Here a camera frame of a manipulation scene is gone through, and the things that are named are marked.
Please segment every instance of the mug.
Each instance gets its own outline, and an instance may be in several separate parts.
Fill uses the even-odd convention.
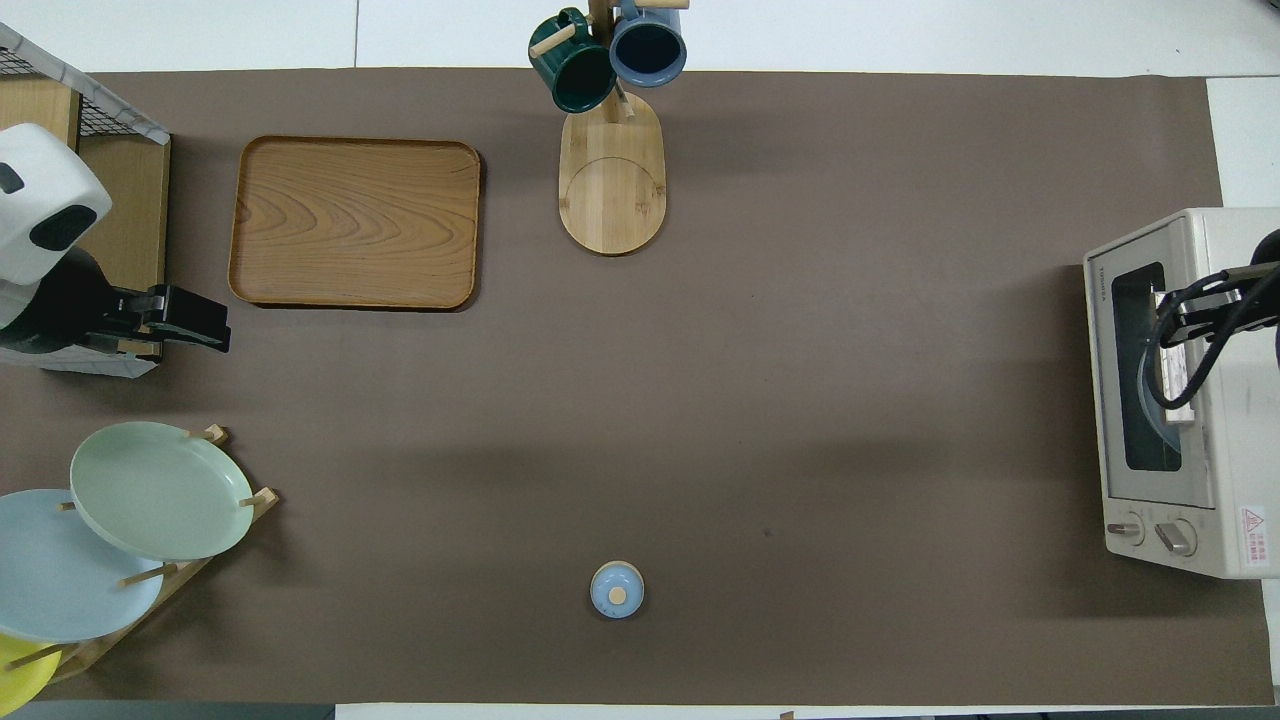
[[[622,19],[613,29],[609,61],[618,78],[636,87],[658,87],[685,69],[680,10],[636,8],[622,0]]]
[[[599,105],[613,90],[617,76],[609,64],[609,51],[591,37],[586,17],[577,8],[564,8],[548,18],[529,38],[532,47],[573,26],[573,36],[529,61],[552,91],[556,106],[566,113],[585,113]]]

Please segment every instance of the wooden mug stand base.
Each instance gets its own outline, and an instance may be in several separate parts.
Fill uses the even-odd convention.
[[[649,242],[667,215],[662,126],[648,102],[614,92],[564,119],[559,214],[582,247],[625,255]]]

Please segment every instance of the mug handle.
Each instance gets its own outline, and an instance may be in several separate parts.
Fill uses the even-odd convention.
[[[591,28],[586,24],[586,15],[577,8],[564,8],[556,20],[561,27],[573,26],[573,40],[584,41],[591,37]]]

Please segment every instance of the toaster oven window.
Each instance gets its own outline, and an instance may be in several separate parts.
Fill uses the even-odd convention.
[[[1133,470],[1172,473],[1183,466],[1178,428],[1165,423],[1165,414],[1142,382],[1143,343],[1156,320],[1152,293],[1164,290],[1165,268],[1152,263],[1111,282],[1111,306],[1125,461]]]

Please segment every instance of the light green plate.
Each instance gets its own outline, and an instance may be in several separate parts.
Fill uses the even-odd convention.
[[[152,560],[197,560],[248,530],[252,491],[225,452],[160,423],[93,433],[72,459],[76,509],[111,544]]]

